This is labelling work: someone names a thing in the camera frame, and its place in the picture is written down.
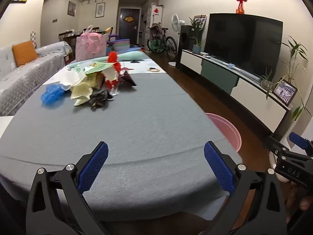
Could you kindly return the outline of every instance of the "flat screen tv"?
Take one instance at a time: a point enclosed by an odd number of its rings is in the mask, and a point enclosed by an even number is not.
[[[270,18],[218,13],[210,14],[205,49],[216,58],[273,79],[281,50],[283,23]]]

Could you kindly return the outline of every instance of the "dark front door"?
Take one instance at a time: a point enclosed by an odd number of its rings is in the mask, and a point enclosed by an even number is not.
[[[137,44],[139,9],[121,9],[120,13],[120,39],[130,39],[130,44]]]

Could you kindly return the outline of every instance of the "pink trash can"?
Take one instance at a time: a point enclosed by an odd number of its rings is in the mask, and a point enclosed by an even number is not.
[[[206,115],[212,120],[216,127],[228,139],[233,148],[238,152],[241,148],[242,140],[237,128],[231,122],[219,115],[212,113],[206,113]]]

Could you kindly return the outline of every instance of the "silver screw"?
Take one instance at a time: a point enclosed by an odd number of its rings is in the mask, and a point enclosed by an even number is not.
[[[69,164],[69,165],[67,165],[67,166],[66,166],[66,169],[67,169],[67,170],[72,170],[72,169],[74,169],[74,164]]]
[[[275,173],[275,171],[274,171],[273,169],[268,169],[267,172],[268,172],[269,174],[272,174],[272,175]]]
[[[37,172],[38,172],[38,174],[44,173],[44,168],[40,168]]]
[[[238,169],[239,169],[239,170],[246,170],[246,168],[247,168],[247,167],[244,166],[243,164],[239,164],[239,165],[238,165]]]

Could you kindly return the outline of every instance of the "sofa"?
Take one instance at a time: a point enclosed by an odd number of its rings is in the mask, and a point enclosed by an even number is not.
[[[38,58],[17,67],[12,45],[0,48],[0,116],[13,116],[44,82],[65,66],[66,42],[36,49]]]

